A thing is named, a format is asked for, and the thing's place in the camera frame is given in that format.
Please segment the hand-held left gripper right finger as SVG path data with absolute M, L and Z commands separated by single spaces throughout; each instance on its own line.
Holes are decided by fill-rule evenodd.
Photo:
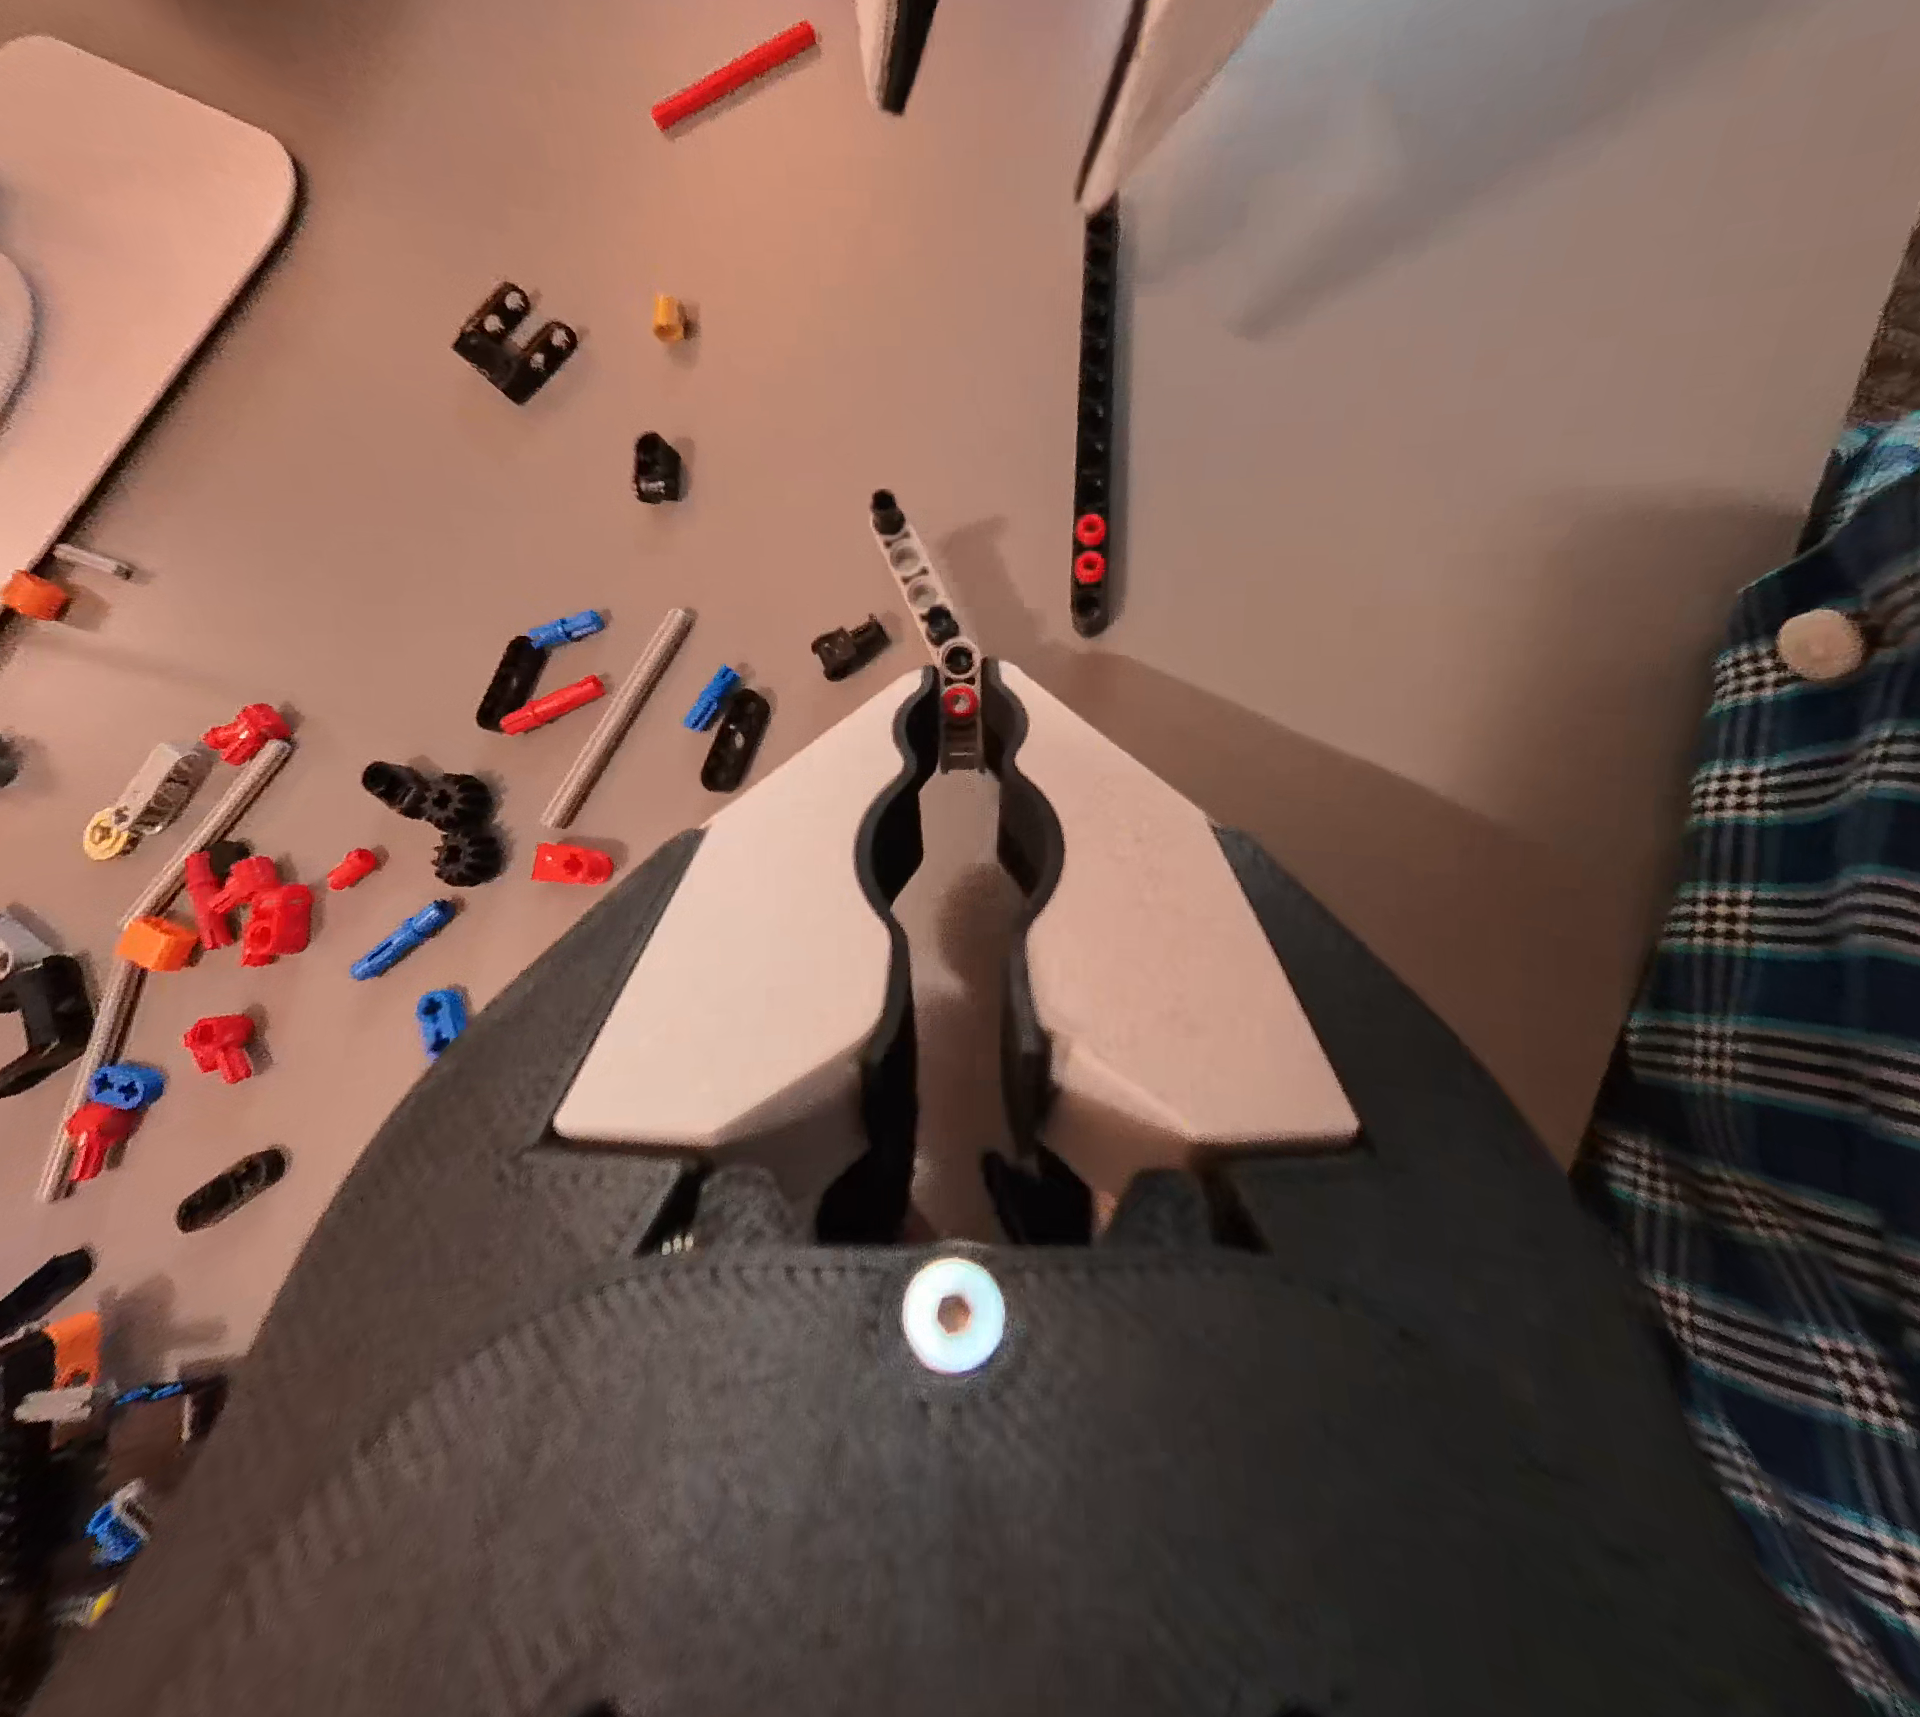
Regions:
M 981 1178 L 1011 1241 L 1091 1241 L 1155 1175 L 1320 1158 L 1361 1115 L 1230 855 L 1230 832 L 1008 658 L 981 681 L 1013 1153 Z

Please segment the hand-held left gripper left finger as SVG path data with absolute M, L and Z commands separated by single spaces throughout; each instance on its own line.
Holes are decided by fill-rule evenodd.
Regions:
M 822 1241 L 896 1241 L 919 1142 L 911 946 L 922 676 L 699 830 L 550 1123 L 588 1147 L 757 1167 Z

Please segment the grey lego beam with pins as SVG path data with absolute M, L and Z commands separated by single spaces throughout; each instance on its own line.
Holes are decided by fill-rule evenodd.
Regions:
M 936 676 L 938 769 L 947 775 L 983 771 L 987 732 L 981 646 L 963 625 L 930 548 L 892 490 L 872 492 L 870 525 Z

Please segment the long black lego beam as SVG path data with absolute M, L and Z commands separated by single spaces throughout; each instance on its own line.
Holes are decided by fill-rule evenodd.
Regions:
M 1113 623 L 1121 204 L 1084 222 L 1076 347 L 1068 623 L 1084 640 Z

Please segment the red lego axle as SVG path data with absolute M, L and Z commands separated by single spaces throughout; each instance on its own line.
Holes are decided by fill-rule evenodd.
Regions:
M 816 46 L 819 30 L 810 21 L 786 24 L 694 82 L 659 98 L 648 110 L 650 122 L 659 132 L 670 135 L 757 88 L 757 84 L 798 62 Z

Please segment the short black lego beam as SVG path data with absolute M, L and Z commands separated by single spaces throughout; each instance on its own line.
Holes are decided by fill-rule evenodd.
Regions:
M 3 1342 L 37 1329 L 60 1303 L 81 1292 L 97 1271 L 91 1247 L 60 1254 L 3 1295 Z
M 729 696 L 701 769 L 704 791 L 726 794 L 743 786 L 757 764 L 771 720 L 772 705 L 757 688 L 743 685 Z
M 504 732 L 507 719 L 537 694 L 549 656 L 550 648 L 528 635 L 508 638 L 475 713 L 480 731 Z
M 288 1169 L 290 1156 L 279 1146 L 234 1162 L 177 1206 L 177 1231 L 197 1236 L 220 1226 L 274 1190 Z

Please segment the long blue lego pin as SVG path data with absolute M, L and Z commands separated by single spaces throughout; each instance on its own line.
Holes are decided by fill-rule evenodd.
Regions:
M 420 911 L 409 915 L 392 934 L 380 937 L 365 956 L 349 966 L 349 978 L 354 983 L 371 983 L 386 978 L 425 948 L 459 916 L 461 905 L 450 898 L 432 898 Z

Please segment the red lego axle connector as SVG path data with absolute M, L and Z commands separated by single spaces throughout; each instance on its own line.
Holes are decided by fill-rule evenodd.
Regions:
M 254 855 L 227 840 L 193 851 L 185 860 L 185 893 L 200 949 L 228 948 L 234 941 L 234 921 L 280 884 L 280 871 L 271 855 Z

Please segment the long grey lego axle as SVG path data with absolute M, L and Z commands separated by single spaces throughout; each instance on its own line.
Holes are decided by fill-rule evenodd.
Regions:
M 215 840 L 231 836 L 251 806 L 272 784 L 294 752 L 290 741 L 269 741 L 263 750 L 240 766 L 236 781 L 213 805 L 191 839 L 183 840 L 178 851 L 156 871 L 156 877 L 140 891 L 128 913 L 120 918 L 124 932 L 138 918 L 167 913 L 185 889 L 189 856 L 207 849 Z M 71 1093 L 60 1112 L 55 1140 L 43 1167 L 37 1187 L 37 1204 L 52 1206 L 73 1192 L 74 1159 L 73 1142 L 66 1134 L 66 1117 L 86 1102 L 86 1087 L 92 1075 L 122 1054 L 132 1032 L 132 1020 L 146 972 L 118 956 L 111 961 L 103 998 L 97 1007 L 94 1027 L 88 1033 L 82 1060 L 77 1068 Z

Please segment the black double lego connector block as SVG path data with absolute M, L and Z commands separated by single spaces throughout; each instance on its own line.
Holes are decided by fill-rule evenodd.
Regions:
M 504 400 L 528 407 L 582 349 L 582 333 L 561 319 L 534 320 L 534 298 L 515 280 L 499 282 L 469 313 L 453 353 Z

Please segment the grey lego beam yellow end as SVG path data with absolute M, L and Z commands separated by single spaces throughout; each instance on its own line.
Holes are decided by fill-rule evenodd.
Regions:
M 198 792 L 213 752 L 200 745 L 158 743 L 117 799 L 82 829 L 81 851 L 91 862 L 111 862 L 173 824 Z

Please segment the partly built lego model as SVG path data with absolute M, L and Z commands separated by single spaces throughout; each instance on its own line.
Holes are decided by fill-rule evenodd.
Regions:
M 103 1337 L 97 1314 L 5 1337 L 5 1713 L 24 1713 L 68 1643 L 122 1598 L 228 1403 L 218 1369 L 118 1388 Z

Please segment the pale rounded flat board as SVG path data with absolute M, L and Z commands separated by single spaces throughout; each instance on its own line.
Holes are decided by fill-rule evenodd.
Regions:
M 284 238 L 266 130 L 50 34 L 3 48 L 3 252 L 39 313 L 3 425 L 3 572 L 37 571 Z

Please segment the black lego bracket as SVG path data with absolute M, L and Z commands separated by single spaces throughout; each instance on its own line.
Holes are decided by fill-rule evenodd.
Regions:
M 94 1010 L 82 966 L 47 956 L 13 966 L 3 979 L 3 1017 L 19 1020 L 23 1051 L 3 1066 L 3 1097 L 29 1093 L 85 1058 Z

